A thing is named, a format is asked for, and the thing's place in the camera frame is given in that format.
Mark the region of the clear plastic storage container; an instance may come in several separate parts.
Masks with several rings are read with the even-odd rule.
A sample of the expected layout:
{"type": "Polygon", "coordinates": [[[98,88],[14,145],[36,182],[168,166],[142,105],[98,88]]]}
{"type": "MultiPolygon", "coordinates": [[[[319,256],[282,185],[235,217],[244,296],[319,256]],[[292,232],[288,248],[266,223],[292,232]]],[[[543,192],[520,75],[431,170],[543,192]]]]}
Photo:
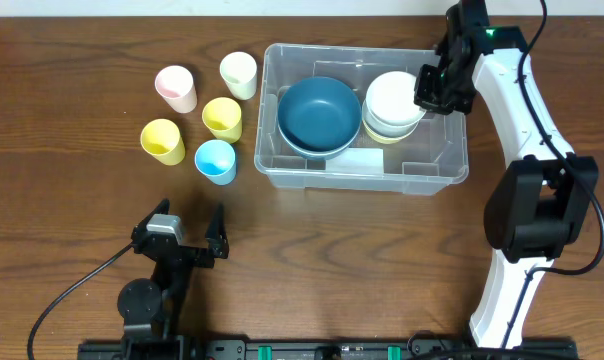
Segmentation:
{"type": "Polygon", "coordinates": [[[463,114],[427,113],[416,129],[394,144],[360,131],[351,146],[330,160],[307,160],[294,152],[277,126],[279,100],[294,83],[323,76],[342,81],[358,97],[390,71],[418,73],[435,65],[432,50],[274,43],[263,58],[254,164],[279,188],[332,188],[433,195],[469,174],[463,114]]]}

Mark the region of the yellow cup near container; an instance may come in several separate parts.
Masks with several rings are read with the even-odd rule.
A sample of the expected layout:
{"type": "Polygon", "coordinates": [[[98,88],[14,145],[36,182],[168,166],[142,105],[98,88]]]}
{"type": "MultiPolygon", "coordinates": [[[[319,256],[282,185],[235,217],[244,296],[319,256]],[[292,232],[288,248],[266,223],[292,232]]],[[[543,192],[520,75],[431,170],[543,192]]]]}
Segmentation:
{"type": "Polygon", "coordinates": [[[240,105],[228,97],[218,97],[203,108],[204,125],[219,140],[233,144],[242,135],[242,110],[240,105]]]}

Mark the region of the light blue plastic cup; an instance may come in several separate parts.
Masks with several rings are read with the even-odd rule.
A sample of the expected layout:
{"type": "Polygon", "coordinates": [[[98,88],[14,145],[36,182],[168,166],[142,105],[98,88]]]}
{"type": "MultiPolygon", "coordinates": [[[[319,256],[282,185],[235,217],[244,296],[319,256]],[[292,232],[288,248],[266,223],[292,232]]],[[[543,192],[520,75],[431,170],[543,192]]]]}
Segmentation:
{"type": "Polygon", "coordinates": [[[233,146],[223,140],[204,142],[194,155],[197,170],[212,183],[230,184],[236,177],[237,157],[233,146]]]}

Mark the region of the yellow cup far left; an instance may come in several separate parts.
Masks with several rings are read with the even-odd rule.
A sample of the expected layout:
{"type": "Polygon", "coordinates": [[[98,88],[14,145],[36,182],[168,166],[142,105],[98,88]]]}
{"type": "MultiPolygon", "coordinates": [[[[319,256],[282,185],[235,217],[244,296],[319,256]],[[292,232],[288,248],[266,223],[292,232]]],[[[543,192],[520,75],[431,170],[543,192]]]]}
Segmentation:
{"type": "Polygon", "coordinates": [[[185,146],[178,126],[168,119],[147,123],[140,134],[143,150],[167,166],[179,164],[185,157],[185,146]]]}

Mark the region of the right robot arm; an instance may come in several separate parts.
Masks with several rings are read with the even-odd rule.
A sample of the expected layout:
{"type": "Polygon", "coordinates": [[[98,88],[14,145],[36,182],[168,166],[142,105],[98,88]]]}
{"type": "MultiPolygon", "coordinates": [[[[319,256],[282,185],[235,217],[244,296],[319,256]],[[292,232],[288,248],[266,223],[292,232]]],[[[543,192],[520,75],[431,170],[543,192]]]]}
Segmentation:
{"type": "Polygon", "coordinates": [[[482,96],[506,171],[483,215],[493,249],[482,298],[469,321],[472,349],[532,358],[522,326],[546,273],[579,276],[604,255],[604,213],[595,195],[599,171],[556,128],[537,88],[530,52],[517,26],[493,27],[482,0],[446,13],[438,65],[420,69],[414,102],[439,114],[468,114],[482,96]]]}

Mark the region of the white small bowl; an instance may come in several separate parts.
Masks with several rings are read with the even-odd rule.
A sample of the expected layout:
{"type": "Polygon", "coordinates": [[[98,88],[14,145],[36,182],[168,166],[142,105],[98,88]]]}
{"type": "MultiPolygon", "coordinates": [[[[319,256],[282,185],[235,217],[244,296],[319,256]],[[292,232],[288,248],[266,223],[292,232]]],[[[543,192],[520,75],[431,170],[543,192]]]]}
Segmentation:
{"type": "Polygon", "coordinates": [[[419,121],[426,111],[414,102],[416,81],[415,75],[402,71],[378,76],[367,90],[368,109],[391,126],[408,126],[419,121]]]}

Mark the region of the grey small bowl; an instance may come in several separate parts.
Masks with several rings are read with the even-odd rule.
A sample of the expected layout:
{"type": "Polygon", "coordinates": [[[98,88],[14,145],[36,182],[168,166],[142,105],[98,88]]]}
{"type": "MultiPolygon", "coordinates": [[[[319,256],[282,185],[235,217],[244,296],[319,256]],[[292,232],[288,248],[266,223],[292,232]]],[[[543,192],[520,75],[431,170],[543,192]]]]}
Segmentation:
{"type": "Polygon", "coordinates": [[[369,109],[366,102],[363,103],[362,108],[363,121],[367,124],[368,128],[377,135],[386,138],[403,138],[410,135],[417,128],[418,122],[425,114],[426,112],[419,108],[416,117],[412,118],[409,124],[389,125],[377,117],[374,112],[369,109]]]}

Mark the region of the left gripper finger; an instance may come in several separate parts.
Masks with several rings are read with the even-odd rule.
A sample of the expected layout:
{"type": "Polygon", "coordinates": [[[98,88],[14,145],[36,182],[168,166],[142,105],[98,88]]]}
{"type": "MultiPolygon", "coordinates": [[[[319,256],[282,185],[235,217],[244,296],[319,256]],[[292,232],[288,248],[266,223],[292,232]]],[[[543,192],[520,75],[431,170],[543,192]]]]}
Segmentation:
{"type": "Polygon", "coordinates": [[[146,216],[144,217],[137,225],[134,226],[132,230],[132,234],[136,235],[142,231],[146,230],[146,226],[151,220],[151,218],[156,214],[167,215],[170,209],[170,201],[168,198],[164,198],[160,201],[160,203],[146,216]]]}
{"type": "Polygon", "coordinates": [[[205,239],[208,242],[208,250],[213,257],[227,259],[229,255],[229,243],[224,225],[224,207],[219,204],[213,218],[206,230],[205,239]]]}

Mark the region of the white label on container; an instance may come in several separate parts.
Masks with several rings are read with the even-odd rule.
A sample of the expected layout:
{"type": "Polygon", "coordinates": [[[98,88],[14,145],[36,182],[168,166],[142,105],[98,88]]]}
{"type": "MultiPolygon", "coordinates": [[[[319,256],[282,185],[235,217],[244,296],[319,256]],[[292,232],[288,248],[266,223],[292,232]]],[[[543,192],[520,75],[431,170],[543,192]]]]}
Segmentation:
{"type": "Polygon", "coordinates": [[[384,173],[384,151],[381,148],[348,148],[325,163],[333,173],[380,175],[384,173]]]}

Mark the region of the pink plastic cup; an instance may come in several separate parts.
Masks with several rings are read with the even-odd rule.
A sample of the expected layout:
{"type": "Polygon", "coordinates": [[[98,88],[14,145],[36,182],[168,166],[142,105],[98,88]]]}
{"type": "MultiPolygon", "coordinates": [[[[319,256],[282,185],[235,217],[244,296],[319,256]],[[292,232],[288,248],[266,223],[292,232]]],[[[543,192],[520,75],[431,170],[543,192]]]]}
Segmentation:
{"type": "Polygon", "coordinates": [[[197,106],[194,78],[185,67],[171,65],[155,77],[156,92],[178,113],[189,113],[197,106]]]}

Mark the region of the yellow small bowl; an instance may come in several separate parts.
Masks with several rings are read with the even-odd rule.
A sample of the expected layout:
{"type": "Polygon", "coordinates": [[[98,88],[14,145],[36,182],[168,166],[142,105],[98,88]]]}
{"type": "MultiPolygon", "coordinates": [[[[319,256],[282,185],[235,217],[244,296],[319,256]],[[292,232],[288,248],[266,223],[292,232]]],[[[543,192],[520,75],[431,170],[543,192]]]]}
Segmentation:
{"type": "Polygon", "coordinates": [[[398,143],[401,140],[409,137],[413,133],[413,130],[411,130],[407,134],[404,134],[399,137],[386,137],[386,136],[382,136],[382,135],[376,133],[375,131],[373,131],[366,122],[363,123],[363,126],[364,126],[366,133],[372,140],[374,140],[378,143],[381,143],[381,144],[386,144],[386,145],[398,143]]]}

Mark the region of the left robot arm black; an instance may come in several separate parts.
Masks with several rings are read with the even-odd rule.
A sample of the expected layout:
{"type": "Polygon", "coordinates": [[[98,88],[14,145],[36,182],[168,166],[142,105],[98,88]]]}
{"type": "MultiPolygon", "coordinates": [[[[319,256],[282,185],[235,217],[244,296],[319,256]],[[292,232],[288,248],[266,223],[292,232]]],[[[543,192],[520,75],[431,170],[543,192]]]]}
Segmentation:
{"type": "Polygon", "coordinates": [[[127,338],[164,340],[172,336],[193,270],[212,268],[217,259],[229,255],[222,205],[214,211],[205,232],[205,248],[184,243],[182,221],[169,208],[170,202],[162,200],[131,234],[133,252],[151,259],[155,267],[149,278],[129,282],[118,296],[127,338]]]}

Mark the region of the cream plastic cup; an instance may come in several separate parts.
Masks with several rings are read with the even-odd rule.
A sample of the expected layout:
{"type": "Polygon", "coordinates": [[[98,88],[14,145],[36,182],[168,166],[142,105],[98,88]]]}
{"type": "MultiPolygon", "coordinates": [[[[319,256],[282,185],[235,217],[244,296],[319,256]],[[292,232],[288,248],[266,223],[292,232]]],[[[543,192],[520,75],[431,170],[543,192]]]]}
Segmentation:
{"type": "Polygon", "coordinates": [[[219,66],[220,75],[231,94],[239,100],[251,99],[257,91],[257,62],[246,52],[226,55],[219,66]]]}

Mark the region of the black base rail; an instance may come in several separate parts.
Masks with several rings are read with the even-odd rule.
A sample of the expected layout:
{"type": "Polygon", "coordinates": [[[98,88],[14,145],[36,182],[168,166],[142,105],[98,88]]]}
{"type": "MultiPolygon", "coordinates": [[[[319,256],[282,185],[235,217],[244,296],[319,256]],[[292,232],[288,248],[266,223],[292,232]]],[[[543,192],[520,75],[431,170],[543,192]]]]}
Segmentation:
{"type": "Polygon", "coordinates": [[[418,335],[406,342],[255,342],[239,339],[202,343],[191,338],[168,340],[86,341],[78,346],[80,360],[203,359],[203,360],[323,360],[323,359],[577,359],[570,340],[528,340],[508,353],[478,348],[463,340],[418,335]]]}

